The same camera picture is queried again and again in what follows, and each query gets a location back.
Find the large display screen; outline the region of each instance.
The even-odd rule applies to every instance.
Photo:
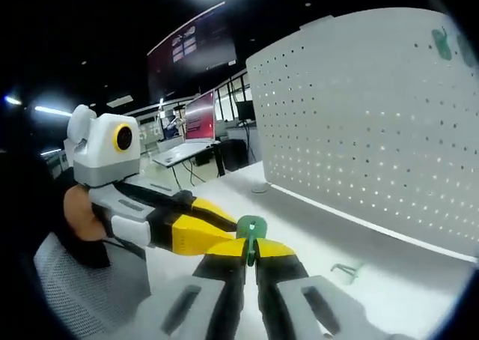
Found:
[[[148,85],[152,102],[176,91],[199,74],[235,63],[236,51],[224,12],[224,3],[210,8],[148,53]]]
[[[215,98],[213,91],[193,100],[185,108],[186,138],[215,138]]]

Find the white pegboard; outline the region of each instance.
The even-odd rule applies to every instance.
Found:
[[[266,179],[476,256],[479,83],[458,35],[443,14],[386,8],[317,22],[250,57]]]

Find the white desk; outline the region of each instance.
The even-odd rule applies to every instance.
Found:
[[[240,218],[252,213],[268,222],[267,237],[296,252],[310,276],[330,279],[365,307],[368,320],[388,333],[425,339],[455,304],[473,271],[473,264],[436,254],[385,236],[276,189],[254,194],[264,182],[257,163],[194,188],[194,194],[214,201]],[[178,276],[191,275],[201,257],[180,257],[162,249],[147,250],[153,294]],[[333,264],[363,261],[351,285],[339,285]],[[236,339],[267,339],[257,308],[254,268],[248,268],[245,308]]]

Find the green plastic piece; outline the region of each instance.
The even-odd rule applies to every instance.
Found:
[[[468,67],[472,68],[476,62],[474,53],[472,52],[469,42],[461,34],[457,36],[457,45],[459,46],[459,50],[463,56],[464,63],[466,63]]]
[[[432,34],[434,43],[436,44],[437,51],[441,58],[450,61],[452,59],[452,52],[448,45],[448,34],[444,28],[442,30],[444,32],[438,29],[433,29]]]
[[[266,237],[268,225],[266,220],[260,216],[245,215],[238,220],[237,239],[246,239],[246,263],[249,267],[254,265],[254,240]]]

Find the black ceiling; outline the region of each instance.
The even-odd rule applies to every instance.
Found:
[[[221,1],[227,2],[239,63],[230,74],[206,74],[202,88],[219,84],[242,69],[250,55],[322,16],[375,7],[431,8],[426,0],[3,0],[3,63],[8,64],[10,86],[3,90],[30,106],[48,91],[58,96],[57,107],[68,112],[78,103],[111,111],[106,103],[126,94],[134,102],[114,112],[146,106],[147,52]],[[197,90],[193,82],[174,97]],[[45,132],[40,147],[64,139],[64,124],[41,121]]]

